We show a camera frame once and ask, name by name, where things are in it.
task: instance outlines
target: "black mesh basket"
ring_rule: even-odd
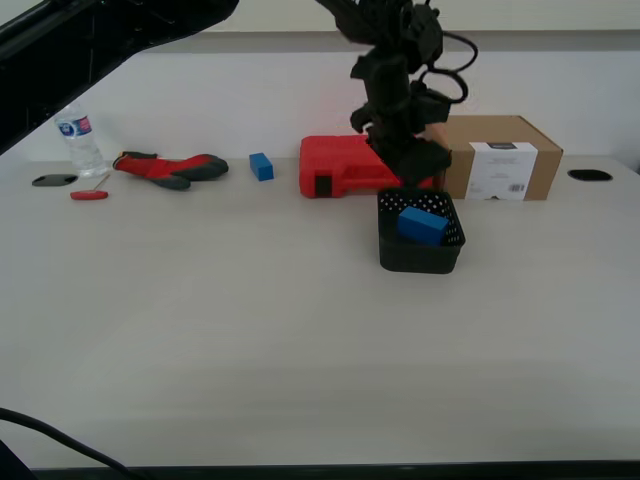
[[[398,217],[415,207],[449,219],[442,245],[420,245],[398,235]],[[419,188],[391,188],[378,193],[380,264],[393,272],[451,273],[466,239],[448,193]]]

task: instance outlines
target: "red plastic case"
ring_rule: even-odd
[[[300,147],[300,192],[305,197],[342,197],[349,191],[401,187],[367,145],[366,135],[307,137]],[[432,187],[431,179],[420,186]]]

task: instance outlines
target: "glove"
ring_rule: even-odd
[[[162,188],[188,190],[191,182],[215,180],[229,171],[229,165],[214,155],[196,155],[173,161],[157,154],[123,152],[113,163],[114,170],[144,177]]]

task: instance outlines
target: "black cable on floor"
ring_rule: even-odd
[[[114,459],[107,457],[106,455],[94,450],[93,448],[83,445],[79,441],[74,440],[70,436],[62,433],[61,431],[53,428],[51,425],[47,425],[40,420],[29,417],[22,413],[7,410],[6,408],[0,408],[0,420],[14,423],[16,425],[20,425],[21,427],[40,432],[43,435],[51,438],[52,440],[55,440],[56,442],[64,445],[65,447],[70,448],[71,450],[74,450],[81,455],[84,455],[85,457],[89,457],[96,462],[106,465],[107,467],[115,470],[129,480],[149,480],[143,475],[132,472],[127,467],[115,461]]]

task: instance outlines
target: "blue wooden block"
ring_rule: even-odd
[[[398,217],[398,234],[423,245],[440,246],[449,220],[408,207]]]
[[[273,180],[275,178],[273,164],[264,153],[256,153],[251,155],[249,159],[251,170],[258,180],[264,182],[265,180]]]

